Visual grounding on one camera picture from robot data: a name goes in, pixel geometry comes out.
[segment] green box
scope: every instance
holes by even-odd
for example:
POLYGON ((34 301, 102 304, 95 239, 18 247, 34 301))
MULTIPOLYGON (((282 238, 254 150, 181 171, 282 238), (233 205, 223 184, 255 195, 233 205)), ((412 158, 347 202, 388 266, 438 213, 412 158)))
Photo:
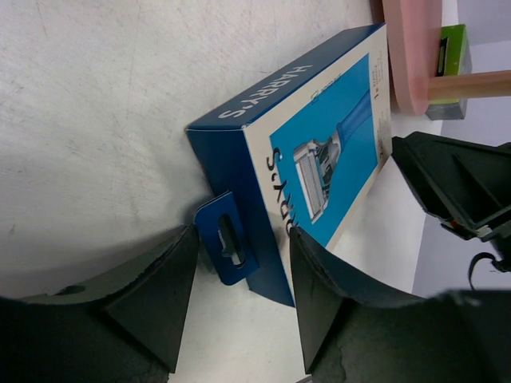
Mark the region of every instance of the green box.
MULTIPOLYGON (((472 73, 469 39, 466 25, 442 27, 437 77, 472 73)), ((426 115, 431 120, 463 120, 467 99, 435 100, 430 102, 426 115)))

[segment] wooden handle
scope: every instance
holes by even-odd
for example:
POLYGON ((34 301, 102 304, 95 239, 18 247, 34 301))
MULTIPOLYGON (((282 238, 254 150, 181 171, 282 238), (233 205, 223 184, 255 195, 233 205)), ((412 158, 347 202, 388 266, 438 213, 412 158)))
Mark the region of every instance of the wooden handle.
POLYGON ((502 96, 511 96, 511 70, 430 79, 430 100, 502 96))

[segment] razor box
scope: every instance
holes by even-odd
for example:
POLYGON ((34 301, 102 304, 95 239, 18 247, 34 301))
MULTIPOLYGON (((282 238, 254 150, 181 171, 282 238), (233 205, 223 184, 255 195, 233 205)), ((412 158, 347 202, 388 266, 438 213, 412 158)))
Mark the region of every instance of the razor box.
POLYGON ((333 250, 391 153, 388 70, 385 25, 344 30, 188 126, 224 283, 294 305, 291 227, 333 250))

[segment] white table surface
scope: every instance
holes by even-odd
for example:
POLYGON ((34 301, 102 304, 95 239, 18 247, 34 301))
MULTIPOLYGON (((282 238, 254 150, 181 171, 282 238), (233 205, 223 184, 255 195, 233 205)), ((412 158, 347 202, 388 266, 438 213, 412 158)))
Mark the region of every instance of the white table surface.
MULTIPOLYGON (((0 294, 53 293, 191 222, 210 196, 186 124, 367 1, 0 2, 0 294)), ((395 116, 393 134, 440 124, 395 116)), ((391 161, 335 253, 411 290, 424 214, 391 161)), ((294 383, 295 311, 197 268, 173 383, 294 383)))

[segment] razor image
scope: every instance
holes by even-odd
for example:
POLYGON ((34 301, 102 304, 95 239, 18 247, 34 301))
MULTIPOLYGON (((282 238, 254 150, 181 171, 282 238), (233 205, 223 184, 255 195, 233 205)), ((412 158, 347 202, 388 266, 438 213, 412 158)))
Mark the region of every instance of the razor image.
POLYGON ((301 144, 293 152, 312 223, 315 223, 327 208, 330 182, 342 150, 353 133, 371 115, 368 90, 344 120, 337 124, 334 133, 326 142, 312 140, 301 144))

